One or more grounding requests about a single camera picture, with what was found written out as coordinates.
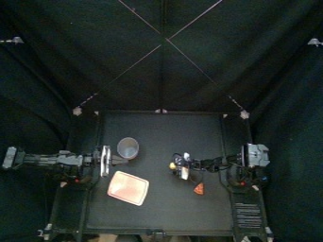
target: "black backdrop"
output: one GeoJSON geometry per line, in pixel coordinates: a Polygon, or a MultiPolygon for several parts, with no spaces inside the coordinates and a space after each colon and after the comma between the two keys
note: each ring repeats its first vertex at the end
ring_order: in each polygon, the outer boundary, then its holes
{"type": "MultiPolygon", "coordinates": [[[[121,1],[0,1],[0,39],[26,42],[0,45],[0,157],[8,146],[64,148],[72,109],[98,92],[87,112],[238,112],[231,95],[251,112],[255,141],[270,147],[271,228],[283,241],[319,241],[323,48],[307,42],[323,37],[323,4],[217,2],[125,1],[159,35],[121,1]],[[165,38],[182,28],[179,52],[165,38]]],[[[0,176],[3,240],[44,227],[51,196],[30,172],[0,176]]]]}

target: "orange object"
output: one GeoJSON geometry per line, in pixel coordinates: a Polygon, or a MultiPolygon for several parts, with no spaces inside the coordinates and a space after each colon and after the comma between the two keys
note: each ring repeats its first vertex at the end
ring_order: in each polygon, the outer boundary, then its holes
{"type": "Polygon", "coordinates": [[[197,186],[195,193],[199,195],[205,195],[205,183],[203,182],[197,186]]]}
{"type": "Polygon", "coordinates": [[[141,206],[149,192],[150,182],[142,178],[118,171],[111,180],[107,194],[115,199],[141,206]]]}

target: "black wall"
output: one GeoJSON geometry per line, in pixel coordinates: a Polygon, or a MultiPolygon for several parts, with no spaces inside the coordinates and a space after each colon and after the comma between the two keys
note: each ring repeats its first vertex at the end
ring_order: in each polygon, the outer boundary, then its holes
{"type": "Polygon", "coordinates": [[[267,215],[283,241],[322,241],[323,49],[306,46],[290,61],[253,126],[270,147],[267,215]]]}

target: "black curtain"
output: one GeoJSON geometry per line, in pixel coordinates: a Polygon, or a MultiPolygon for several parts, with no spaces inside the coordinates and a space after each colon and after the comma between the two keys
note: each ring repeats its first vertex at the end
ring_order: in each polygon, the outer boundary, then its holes
{"type": "MultiPolygon", "coordinates": [[[[2,37],[14,32],[0,22],[2,37]]],[[[51,73],[27,45],[0,45],[0,164],[8,147],[27,153],[66,148],[71,114],[51,73]]],[[[0,241],[36,241],[48,222],[56,183],[46,172],[0,172],[0,241]]]]}
{"type": "Polygon", "coordinates": [[[255,142],[270,147],[266,206],[282,241],[323,240],[323,49],[306,45],[255,109],[255,142]]]}

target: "plate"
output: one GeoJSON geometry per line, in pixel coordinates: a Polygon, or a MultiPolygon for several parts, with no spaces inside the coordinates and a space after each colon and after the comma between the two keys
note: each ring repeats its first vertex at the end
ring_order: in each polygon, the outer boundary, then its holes
{"type": "Polygon", "coordinates": [[[149,193],[150,182],[118,171],[109,185],[107,194],[115,199],[142,206],[149,193]]]}

